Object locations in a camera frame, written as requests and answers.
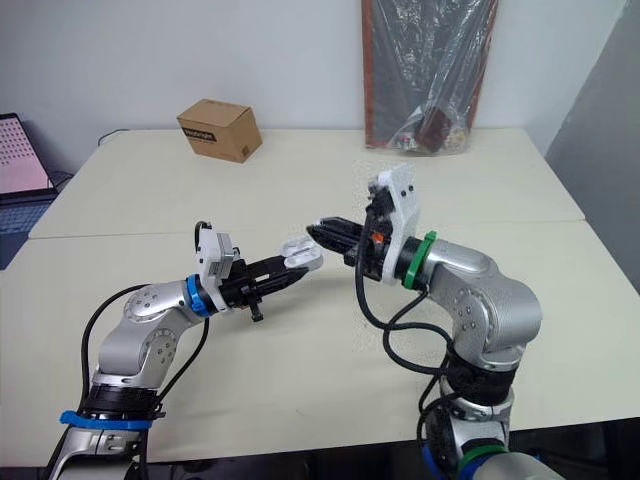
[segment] white table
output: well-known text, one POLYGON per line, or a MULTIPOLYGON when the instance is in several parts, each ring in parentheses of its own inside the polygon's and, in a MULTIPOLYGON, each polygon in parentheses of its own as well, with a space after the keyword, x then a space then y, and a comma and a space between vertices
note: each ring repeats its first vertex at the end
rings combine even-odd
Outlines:
POLYGON ((114 135, 91 156, 32 238, 222 231, 300 231, 313 220, 360 219, 368 181, 400 162, 415 167, 422 226, 581 220, 584 216, 526 134, 477 130, 462 155, 416 158, 367 150, 360 131, 265 130, 244 164, 195 155, 183 133, 114 135))
MULTIPOLYGON (((279 228, 230 233, 248 260, 270 255, 283 240, 279 228)), ((540 335, 516 376, 514 429, 640 415, 640 300, 585 222, 449 226, 440 236, 493 256, 543 306, 540 335)), ((121 288, 191 273, 192 241, 190 233, 120 235, 23 247, 0 299, 2 465, 47 461, 62 432, 56 419, 80 392, 85 321, 121 288)), ((381 316, 411 296, 400 287, 368 289, 381 316)), ((98 323, 92 358, 120 308, 98 323)), ((267 297, 262 308, 259 324, 246 311, 214 317, 206 348, 151 430, 152 461, 413 438, 427 378, 386 357, 380 332, 358 311, 353 271, 337 255, 327 254, 320 271, 267 297)), ((439 308, 420 308, 412 318, 448 325, 439 308)), ((199 334, 195 328, 183 337, 177 364, 199 334)), ((396 346, 416 361, 435 363, 442 354, 440 342, 422 333, 398 334, 396 346)))

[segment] cardboard box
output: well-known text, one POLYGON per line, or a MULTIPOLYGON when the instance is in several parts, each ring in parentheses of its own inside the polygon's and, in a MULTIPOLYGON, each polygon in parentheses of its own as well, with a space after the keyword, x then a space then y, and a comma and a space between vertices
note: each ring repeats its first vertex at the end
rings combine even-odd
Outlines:
POLYGON ((262 145, 250 107, 205 98, 178 115, 178 123, 199 155, 244 162, 262 145))

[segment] white bracket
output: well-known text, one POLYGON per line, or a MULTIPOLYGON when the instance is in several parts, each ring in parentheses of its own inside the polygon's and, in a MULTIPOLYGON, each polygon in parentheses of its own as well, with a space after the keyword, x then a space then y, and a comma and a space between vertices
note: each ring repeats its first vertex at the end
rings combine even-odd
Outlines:
POLYGON ((413 169, 405 163, 386 170, 378 175, 375 184, 378 187, 387 187, 395 207, 389 215, 393 232, 382 266, 382 282, 393 285, 397 281, 394 273, 400 251, 407 238, 415 235, 420 216, 420 206, 413 184, 413 169))
POLYGON ((211 297, 216 309, 229 313, 229 308, 220 293, 222 280, 229 276, 236 257, 228 233, 216 233, 212 228, 200 228, 200 240, 196 249, 196 271, 200 283, 211 297))

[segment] laptop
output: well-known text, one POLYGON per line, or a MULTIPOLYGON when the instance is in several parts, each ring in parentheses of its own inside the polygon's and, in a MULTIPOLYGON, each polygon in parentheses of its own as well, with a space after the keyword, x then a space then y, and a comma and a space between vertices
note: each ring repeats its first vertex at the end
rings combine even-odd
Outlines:
POLYGON ((18 115, 0 114, 0 270, 57 195, 18 115))

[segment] label on box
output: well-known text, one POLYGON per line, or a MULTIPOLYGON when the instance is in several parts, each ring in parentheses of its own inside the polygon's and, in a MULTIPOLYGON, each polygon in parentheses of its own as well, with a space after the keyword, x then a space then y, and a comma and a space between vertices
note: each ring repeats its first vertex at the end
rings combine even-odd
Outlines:
POLYGON ((205 142, 215 143, 216 137, 211 132, 205 132, 203 130, 196 130, 195 128, 182 127, 182 131, 189 138, 195 138, 197 140, 203 140, 205 142))

